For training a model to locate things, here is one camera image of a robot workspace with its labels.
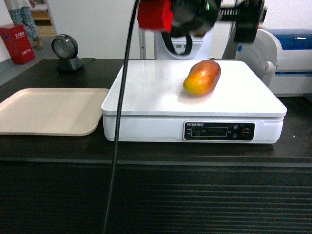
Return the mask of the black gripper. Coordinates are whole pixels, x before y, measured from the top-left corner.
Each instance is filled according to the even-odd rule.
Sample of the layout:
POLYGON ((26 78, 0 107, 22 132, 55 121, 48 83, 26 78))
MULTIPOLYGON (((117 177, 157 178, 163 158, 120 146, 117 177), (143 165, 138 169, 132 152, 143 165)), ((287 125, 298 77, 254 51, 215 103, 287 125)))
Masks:
POLYGON ((234 7, 221 7, 220 0, 173 0, 171 37, 203 37, 218 20, 234 22, 234 42, 252 43, 267 9, 263 0, 243 0, 234 7))

